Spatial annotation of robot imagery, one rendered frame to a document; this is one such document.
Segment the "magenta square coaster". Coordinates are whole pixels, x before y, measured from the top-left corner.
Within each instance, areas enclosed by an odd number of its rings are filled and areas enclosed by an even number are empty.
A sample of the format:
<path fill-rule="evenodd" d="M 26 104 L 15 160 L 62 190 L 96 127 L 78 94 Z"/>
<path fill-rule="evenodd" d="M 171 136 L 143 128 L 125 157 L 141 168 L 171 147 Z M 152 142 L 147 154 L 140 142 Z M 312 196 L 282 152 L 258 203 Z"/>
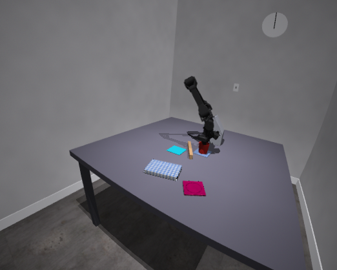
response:
<path fill-rule="evenodd" d="M 203 182 L 183 181 L 184 196 L 206 196 Z"/>

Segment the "blue and white checkered towel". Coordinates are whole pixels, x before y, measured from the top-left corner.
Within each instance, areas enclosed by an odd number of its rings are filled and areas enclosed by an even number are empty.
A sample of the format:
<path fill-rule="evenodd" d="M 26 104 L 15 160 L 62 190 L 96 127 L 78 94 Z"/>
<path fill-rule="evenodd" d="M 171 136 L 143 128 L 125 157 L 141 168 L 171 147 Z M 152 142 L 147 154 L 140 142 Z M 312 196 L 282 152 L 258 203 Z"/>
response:
<path fill-rule="evenodd" d="M 144 169 L 145 174 L 177 181 L 182 165 L 153 160 Z"/>

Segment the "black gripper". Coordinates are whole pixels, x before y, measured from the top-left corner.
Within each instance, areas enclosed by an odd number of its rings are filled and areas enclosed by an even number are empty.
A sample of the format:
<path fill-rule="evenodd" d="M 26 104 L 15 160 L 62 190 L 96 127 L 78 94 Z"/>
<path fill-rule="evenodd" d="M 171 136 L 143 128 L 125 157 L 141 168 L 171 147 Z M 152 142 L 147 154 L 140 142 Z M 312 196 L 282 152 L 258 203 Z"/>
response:
<path fill-rule="evenodd" d="M 207 130 L 207 129 L 205 128 L 205 126 L 203 127 L 203 129 L 204 129 L 204 130 L 203 130 L 202 134 L 204 134 L 204 135 L 198 136 L 198 140 L 202 141 L 202 144 L 203 144 L 203 145 L 206 145 L 207 142 L 209 142 L 209 140 L 210 140 L 212 137 L 209 137 L 210 130 Z"/>

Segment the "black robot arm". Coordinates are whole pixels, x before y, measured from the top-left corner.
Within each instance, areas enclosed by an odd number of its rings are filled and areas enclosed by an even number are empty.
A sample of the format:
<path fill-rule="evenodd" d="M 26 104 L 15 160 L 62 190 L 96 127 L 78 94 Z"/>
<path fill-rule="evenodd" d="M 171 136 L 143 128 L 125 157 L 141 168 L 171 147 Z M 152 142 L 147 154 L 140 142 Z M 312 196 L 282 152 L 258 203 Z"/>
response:
<path fill-rule="evenodd" d="M 190 92 L 192 93 L 197 105 L 198 105 L 198 112 L 199 112 L 199 116 L 201 118 L 201 121 L 205 122 L 205 128 L 207 130 L 210 130 L 209 133 L 209 137 L 213 137 L 215 140 L 217 140 L 217 138 L 220 136 L 219 135 L 219 131 L 213 131 L 214 128 L 214 124 L 212 121 L 214 117 L 212 115 L 212 107 L 210 106 L 210 104 L 207 104 L 207 101 L 203 100 L 203 98 L 201 97 L 201 94 L 199 93 L 199 90 L 196 88 L 197 87 L 197 81 L 195 79 L 195 77 L 191 76 L 187 79 L 185 79 L 184 82 L 185 86 L 187 89 L 190 90 Z M 208 116 L 208 117 L 207 117 Z M 202 120 L 203 118 L 203 120 Z"/>

